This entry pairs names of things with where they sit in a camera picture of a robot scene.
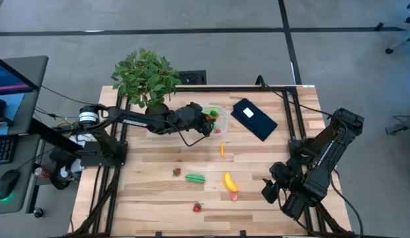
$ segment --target computer monitor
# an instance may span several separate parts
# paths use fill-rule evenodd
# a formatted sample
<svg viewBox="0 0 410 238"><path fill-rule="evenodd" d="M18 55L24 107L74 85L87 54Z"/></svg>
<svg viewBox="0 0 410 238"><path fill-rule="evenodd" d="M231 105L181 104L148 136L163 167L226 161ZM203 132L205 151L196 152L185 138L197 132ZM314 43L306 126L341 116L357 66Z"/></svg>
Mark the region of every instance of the computer monitor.
<svg viewBox="0 0 410 238"><path fill-rule="evenodd" d="M39 87L0 60L0 95L39 91Z"/></svg>

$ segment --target plant pot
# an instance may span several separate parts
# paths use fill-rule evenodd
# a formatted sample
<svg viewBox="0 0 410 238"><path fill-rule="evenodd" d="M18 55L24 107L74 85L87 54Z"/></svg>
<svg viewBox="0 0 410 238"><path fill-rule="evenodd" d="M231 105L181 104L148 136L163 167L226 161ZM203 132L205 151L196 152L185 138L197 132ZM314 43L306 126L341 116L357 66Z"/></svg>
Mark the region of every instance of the plant pot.
<svg viewBox="0 0 410 238"><path fill-rule="evenodd" d="M157 115L157 114L164 114L164 113L168 113L170 110L168 108L167 105L165 104L161 104L159 106L155 106L153 108L146 108L145 114L146 115Z"/></svg>

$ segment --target green light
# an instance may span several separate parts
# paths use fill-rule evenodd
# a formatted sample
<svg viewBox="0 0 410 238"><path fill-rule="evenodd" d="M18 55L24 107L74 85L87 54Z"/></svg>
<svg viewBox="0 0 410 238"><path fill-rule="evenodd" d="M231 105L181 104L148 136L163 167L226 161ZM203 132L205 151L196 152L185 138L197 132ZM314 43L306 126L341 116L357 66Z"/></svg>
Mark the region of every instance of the green light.
<svg viewBox="0 0 410 238"><path fill-rule="evenodd" d="M8 197L3 198L3 199L0 199L0 202L7 202L7 201L9 201L10 198L12 198L13 196L14 196L14 191L12 191L12 192L10 193L10 195L8 195Z"/></svg>

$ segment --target clear plastic bowl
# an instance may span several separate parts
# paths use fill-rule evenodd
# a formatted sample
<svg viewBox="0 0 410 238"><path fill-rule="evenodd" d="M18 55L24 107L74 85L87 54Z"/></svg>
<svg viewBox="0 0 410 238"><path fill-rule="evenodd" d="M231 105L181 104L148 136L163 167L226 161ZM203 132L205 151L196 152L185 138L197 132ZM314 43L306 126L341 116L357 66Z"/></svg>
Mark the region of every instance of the clear plastic bowl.
<svg viewBox="0 0 410 238"><path fill-rule="evenodd" d="M210 137L218 137L227 133L229 127L229 114L222 106L218 105L206 105L202 106L202 112L205 114L211 114L211 111L215 111L218 114L217 120L214 122Z"/></svg>

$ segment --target yellow banana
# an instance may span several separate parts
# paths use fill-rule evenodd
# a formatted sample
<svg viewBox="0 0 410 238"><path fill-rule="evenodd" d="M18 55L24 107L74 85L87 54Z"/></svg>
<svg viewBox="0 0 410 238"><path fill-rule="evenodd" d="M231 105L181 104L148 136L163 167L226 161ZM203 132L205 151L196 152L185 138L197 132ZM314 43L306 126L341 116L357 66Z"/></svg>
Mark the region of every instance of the yellow banana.
<svg viewBox="0 0 410 238"><path fill-rule="evenodd" d="M234 182L232 181L229 173L224 173L223 181L224 181L225 187L230 192L239 192L239 189L237 188L236 184L234 184Z"/></svg>

